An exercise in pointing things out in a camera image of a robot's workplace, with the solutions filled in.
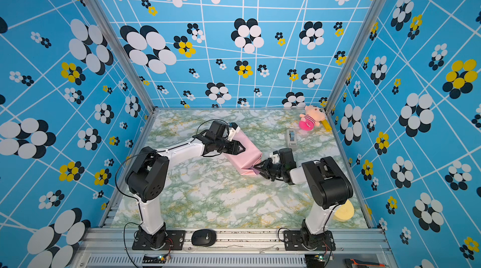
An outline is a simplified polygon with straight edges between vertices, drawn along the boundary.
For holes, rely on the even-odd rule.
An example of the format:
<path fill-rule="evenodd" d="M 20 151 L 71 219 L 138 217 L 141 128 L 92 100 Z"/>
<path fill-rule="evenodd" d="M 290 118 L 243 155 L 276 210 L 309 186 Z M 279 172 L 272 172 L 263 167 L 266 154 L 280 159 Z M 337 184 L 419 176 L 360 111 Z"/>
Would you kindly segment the purple wrapping paper sheet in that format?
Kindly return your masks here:
<path fill-rule="evenodd" d="M 253 144 L 253 142 L 240 128 L 236 130 L 233 140 L 238 141 L 245 150 L 239 155 L 224 154 L 224 157 L 229 160 L 229 162 L 240 175 L 259 175 L 259 171 L 254 169 L 254 166 L 261 162 L 263 156 L 262 152 Z"/>

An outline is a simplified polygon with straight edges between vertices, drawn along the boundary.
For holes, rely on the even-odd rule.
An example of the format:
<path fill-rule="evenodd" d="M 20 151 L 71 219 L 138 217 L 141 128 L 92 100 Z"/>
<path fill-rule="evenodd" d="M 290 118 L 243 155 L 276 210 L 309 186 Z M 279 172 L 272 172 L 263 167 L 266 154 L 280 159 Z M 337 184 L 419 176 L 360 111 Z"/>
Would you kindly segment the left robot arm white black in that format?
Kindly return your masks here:
<path fill-rule="evenodd" d="M 240 133 L 236 123 L 223 120 L 211 122 L 209 129 L 186 142 L 163 150 L 145 147 L 135 157 L 125 176 L 125 183 L 132 194 L 131 198 L 137 201 L 141 217 L 133 249 L 160 250 L 175 245 L 168 238 L 159 201 L 169 168 L 192 158 L 206 157 L 212 152 L 239 155 L 246 151 L 246 147 L 234 139 Z"/>

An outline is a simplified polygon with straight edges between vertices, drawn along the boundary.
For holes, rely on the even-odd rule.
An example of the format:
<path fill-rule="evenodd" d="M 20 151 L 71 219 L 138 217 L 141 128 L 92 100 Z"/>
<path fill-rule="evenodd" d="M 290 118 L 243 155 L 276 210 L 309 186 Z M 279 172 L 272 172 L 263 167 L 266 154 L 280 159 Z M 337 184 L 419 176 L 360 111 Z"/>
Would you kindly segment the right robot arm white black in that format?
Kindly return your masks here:
<path fill-rule="evenodd" d="M 253 169 L 272 182 L 308 184 L 314 203 L 299 231 L 284 231 L 282 241 L 286 250 L 336 250 L 328 224 L 334 213 L 353 197 L 353 187 L 332 157 L 297 165 L 293 150 L 283 148 L 272 152 L 269 158 L 254 165 Z"/>

